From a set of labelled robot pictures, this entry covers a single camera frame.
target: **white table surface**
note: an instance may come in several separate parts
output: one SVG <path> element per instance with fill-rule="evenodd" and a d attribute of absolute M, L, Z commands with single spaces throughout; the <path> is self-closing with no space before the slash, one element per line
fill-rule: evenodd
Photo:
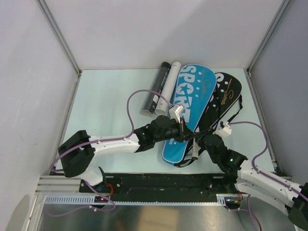
<path fill-rule="evenodd" d="M 260 124 L 253 99 L 241 68 L 217 68 L 236 77 L 243 86 L 243 109 L 235 121 L 252 121 Z M 86 130 L 92 136 L 113 136 L 131 131 L 126 113 L 127 98 L 136 90 L 149 89 L 157 69 L 130 70 L 85 70 L 82 72 L 76 98 L 65 132 L 64 141 L 79 130 Z M 136 94 L 130 102 L 130 113 L 135 128 L 150 123 L 152 118 L 140 114 L 147 93 Z M 238 103 L 225 115 L 229 119 L 238 110 Z M 228 148 L 253 158 L 260 153 L 265 140 L 262 131 L 252 125 L 232 126 L 232 135 L 224 139 Z M 217 165 L 211 162 L 208 154 L 201 154 L 199 160 L 190 166 L 177 168 L 167 164 L 162 158 L 164 142 L 157 143 L 153 149 L 142 153 L 117 153 L 101 157 L 97 165 L 105 172 L 114 173 L 220 173 Z M 273 171 L 270 154 L 266 151 L 256 161 L 257 165 Z"/>

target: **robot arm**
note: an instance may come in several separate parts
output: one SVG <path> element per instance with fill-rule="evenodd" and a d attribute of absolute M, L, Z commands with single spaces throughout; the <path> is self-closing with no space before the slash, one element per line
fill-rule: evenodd
<path fill-rule="evenodd" d="M 178 116 L 180 110 L 177 112 L 176 110 L 178 110 L 177 107 L 170 113 L 174 119 L 164 115 L 158 116 L 150 124 L 134 130 L 132 135 L 126 138 L 103 139 L 103 137 L 89 136 L 85 130 L 77 132 L 59 147 L 59 154 L 77 145 L 87 144 L 61 158 L 64 175 L 82 178 L 94 186 L 103 181 L 103 173 L 99 166 L 95 165 L 97 163 L 95 159 L 101 155 L 143 152 L 153 148 L 156 142 L 172 138 L 179 142 L 195 139 L 200 148 L 207 150 L 212 162 L 225 173 L 229 181 L 228 186 L 275 206 L 287 214 L 296 226 L 308 231 L 308 202 L 294 192 L 296 190 L 308 197 L 308 183 L 300 186 L 262 169 L 257 172 L 252 167 L 251 160 L 224 145 L 222 138 L 231 133 L 228 124 L 224 124 L 222 129 L 215 132 L 213 130 L 192 132 L 185 125 L 185 121 Z M 283 187 L 277 181 L 284 182 L 289 188 Z"/>
<path fill-rule="evenodd" d="M 219 133 L 205 135 L 197 143 L 207 150 L 236 190 L 273 205 L 288 215 L 293 224 L 308 231 L 308 201 L 298 194 L 308 197 L 308 183 L 301 186 L 266 170 L 255 170 L 251 160 L 224 145 Z"/>

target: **gray wall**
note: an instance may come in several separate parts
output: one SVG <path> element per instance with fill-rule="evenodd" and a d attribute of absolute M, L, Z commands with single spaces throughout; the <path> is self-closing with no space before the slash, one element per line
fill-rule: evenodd
<path fill-rule="evenodd" d="M 308 181 L 308 1 L 296 0 L 252 70 L 276 155 Z"/>
<path fill-rule="evenodd" d="M 247 67 L 283 0 L 46 0 L 83 70 Z"/>
<path fill-rule="evenodd" d="M 0 230 L 19 231 L 76 75 L 36 1 L 0 1 L 0 31 Z"/>

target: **white tube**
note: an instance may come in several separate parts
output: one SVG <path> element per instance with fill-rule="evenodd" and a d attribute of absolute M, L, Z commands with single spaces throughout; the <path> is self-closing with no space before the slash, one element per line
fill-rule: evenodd
<path fill-rule="evenodd" d="M 162 96 L 164 96 L 169 101 L 172 97 L 174 87 L 177 83 L 178 74 L 180 72 L 180 69 L 181 69 L 181 63 L 178 61 L 174 61 L 171 65 L 171 69 L 169 71 L 167 80 L 165 82 L 163 91 L 161 93 Z M 168 110 L 168 104 L 166 103 L 165 100 L 163 100 L 162 98 L 159 98 L 159 101 L 155 109 L 155 113 L 158 115 L 165 115 L 167 110 Z"/>

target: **cylindrical tube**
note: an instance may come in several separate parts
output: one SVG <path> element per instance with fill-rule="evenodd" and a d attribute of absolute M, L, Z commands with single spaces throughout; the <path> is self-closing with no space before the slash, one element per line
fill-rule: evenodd
<path fill-rule="evenodd" d="M 174 61 L 171 65 L 171 69 L 169 71 L 165 86 L 162 91 L 162 96 L 164 96 L 169 101 L 172 97 L 174 87 L 177 83 L 178 74 L 180 72 L 180 69 L 181 69 L 181 63 L 178 61 Z M 167 110 L 168 110 L 167 102 L 163 100 L 162 98 L 160 98 L 157 103 L 155 113 L 158 115 L 165 115 Z"/>
<path fill-rule="evenodd" d="M 151 90 L 158 93 L 162 92 L 170 67 L 171 65 L 167 62 L 163 62 L 161 64 L 155 77 L 154 83 L 151 87 Z M 154 93 L 149 93 L 141 110 L 141 113 L 145 116 L 152 116 L 153 112 L 155 111 L 158 99 L 159 97 L 157 95 L 155 95 Z"/>

